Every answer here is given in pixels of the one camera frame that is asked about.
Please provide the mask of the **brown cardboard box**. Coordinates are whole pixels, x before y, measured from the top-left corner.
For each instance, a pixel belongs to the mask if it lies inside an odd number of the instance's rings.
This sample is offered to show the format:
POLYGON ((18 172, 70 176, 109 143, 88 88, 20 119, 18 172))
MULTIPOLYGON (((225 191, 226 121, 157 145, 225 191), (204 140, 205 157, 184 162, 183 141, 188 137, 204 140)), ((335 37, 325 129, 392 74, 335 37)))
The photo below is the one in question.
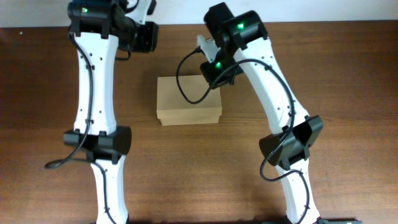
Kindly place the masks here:
POLYGON ((219 89, 211 90, 203 101, 195 103, 208 87, 203 75, 159 77, 156 113, 161 125, 218 123, 222 114, 219 89))

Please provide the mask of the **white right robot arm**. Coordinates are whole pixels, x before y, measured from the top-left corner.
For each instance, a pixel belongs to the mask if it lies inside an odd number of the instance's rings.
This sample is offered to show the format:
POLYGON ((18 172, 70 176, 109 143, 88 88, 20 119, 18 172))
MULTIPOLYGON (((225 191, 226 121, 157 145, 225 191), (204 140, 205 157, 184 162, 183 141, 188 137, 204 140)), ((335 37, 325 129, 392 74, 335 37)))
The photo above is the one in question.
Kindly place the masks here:
POLYGON ((200 69, 211 89, 244 73, 266 113, 271 134, 259 140, 266 164, 278 176, 286 201, 283 223, 333 223, 317 210, 309 181, 309 149, 323 129, 319 116, 310 116, 290 89, 275 59, 268 32, 255 11, 234 16, 225 3, 209 8, 204 16, 211 34, 198 37, 207 58, 200 69))

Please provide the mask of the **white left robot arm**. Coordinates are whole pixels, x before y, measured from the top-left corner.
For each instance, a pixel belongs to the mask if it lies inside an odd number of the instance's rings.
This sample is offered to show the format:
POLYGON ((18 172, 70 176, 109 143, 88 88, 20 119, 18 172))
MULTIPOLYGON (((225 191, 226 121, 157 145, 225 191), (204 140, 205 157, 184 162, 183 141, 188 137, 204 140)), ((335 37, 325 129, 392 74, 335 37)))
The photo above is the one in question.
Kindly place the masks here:
POLYGON ((97 223, 127 223, 123 167, 132 131, 114 115, 114 64, 117 51, 148 53, 155 49, 159 26, 147 21, 155 0, 72 1, 68 35, 78 52, 78 111, 64 143, 83 150, 94 173, 97 223))

